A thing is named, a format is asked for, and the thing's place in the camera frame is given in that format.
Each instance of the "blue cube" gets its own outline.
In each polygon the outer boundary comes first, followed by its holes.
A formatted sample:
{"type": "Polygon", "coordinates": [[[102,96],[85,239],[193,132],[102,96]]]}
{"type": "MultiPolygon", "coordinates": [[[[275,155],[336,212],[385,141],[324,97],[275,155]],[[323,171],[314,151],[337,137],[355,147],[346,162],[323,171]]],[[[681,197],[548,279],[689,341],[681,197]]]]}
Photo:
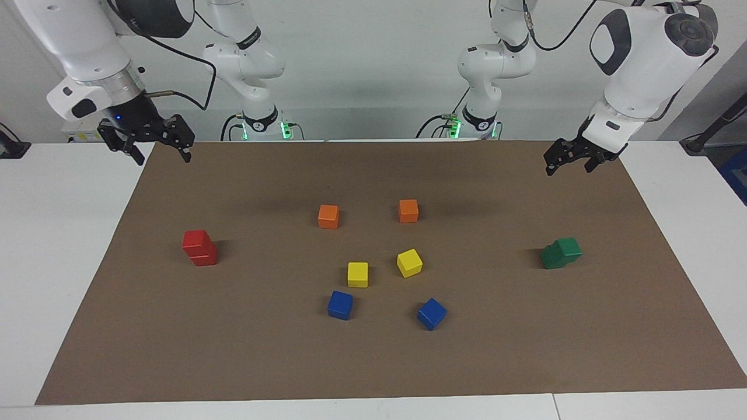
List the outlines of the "blue cube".
{"type": "Polygon", "coordinates": [[[347,321],[350,319],[350,313],[353,311],[353,296],[341,291],[332,292],[327,305],[329,316],[347,321]]]}
{"type": "Polygon", "coordinates": [[[446,312],[446,308],[436,299],[430,298],[418,311],[418,319],[429,331],[433,331],[444,320],[446,312]]]}

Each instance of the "stacked green cubes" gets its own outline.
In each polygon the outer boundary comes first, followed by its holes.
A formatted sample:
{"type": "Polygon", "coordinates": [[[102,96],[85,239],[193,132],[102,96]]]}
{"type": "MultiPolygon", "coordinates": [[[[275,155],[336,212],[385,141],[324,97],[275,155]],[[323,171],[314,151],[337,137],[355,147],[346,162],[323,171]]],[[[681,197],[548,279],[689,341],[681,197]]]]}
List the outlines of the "stacked green cubes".
{"type": "Polygon", "coordinates": [[[583,255],[575,238],[562,238],[542,251],[542,264],[548,270],[563,268],[583,255]]]}

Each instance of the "brown mat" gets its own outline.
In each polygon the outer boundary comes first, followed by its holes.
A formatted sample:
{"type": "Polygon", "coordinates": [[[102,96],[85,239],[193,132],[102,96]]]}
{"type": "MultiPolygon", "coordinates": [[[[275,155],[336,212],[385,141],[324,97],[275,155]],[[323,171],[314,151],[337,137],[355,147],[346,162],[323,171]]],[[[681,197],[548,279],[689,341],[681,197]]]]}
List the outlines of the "brown mat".
{"type": "Polygon", "coordinates": [[[623,166],[548,178],[547,147],[202,143],[183,164],[156,146],[37,404],[747,387],[623,166]],[[421,222],[397,222],[403,198],[421,222]],[[187,229],[219,265],[192,265],[187,229]],[[566,236],[584,256],[541,269],[566,236]],[[345,287],[349,261],[370,288],[345,287]],[[351,321],[326,315],[335,289],[351,321]]]}

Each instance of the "white tabletop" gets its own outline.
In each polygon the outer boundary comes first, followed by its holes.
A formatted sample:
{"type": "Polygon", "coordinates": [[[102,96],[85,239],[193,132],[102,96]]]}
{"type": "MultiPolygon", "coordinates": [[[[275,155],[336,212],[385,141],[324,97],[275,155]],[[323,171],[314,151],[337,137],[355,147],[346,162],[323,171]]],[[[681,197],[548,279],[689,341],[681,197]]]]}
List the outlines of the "white tabletop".
{"type": "MultiPolygon", "coordinates": [[[[676,143],[632,143],[622,161],[744,369],[747,208],[676,143]]],[[[30,407],[141,170],[102,144],[0,161],[0,419],[747,419],[747,389],[30,407]]]]}

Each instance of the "stacked red cubes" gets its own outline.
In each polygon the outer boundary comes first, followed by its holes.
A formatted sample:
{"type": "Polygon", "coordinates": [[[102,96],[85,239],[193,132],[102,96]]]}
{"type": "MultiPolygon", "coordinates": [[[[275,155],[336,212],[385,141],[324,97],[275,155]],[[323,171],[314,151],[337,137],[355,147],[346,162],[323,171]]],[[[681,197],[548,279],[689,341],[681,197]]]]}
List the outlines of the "stacked red cubes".
{"type": "Polygon", "coordinates": [[[204,230],[188,230],[185,232],[182,249],[197,267],[215,265],[218,261],[218,248],[204,230]]]}

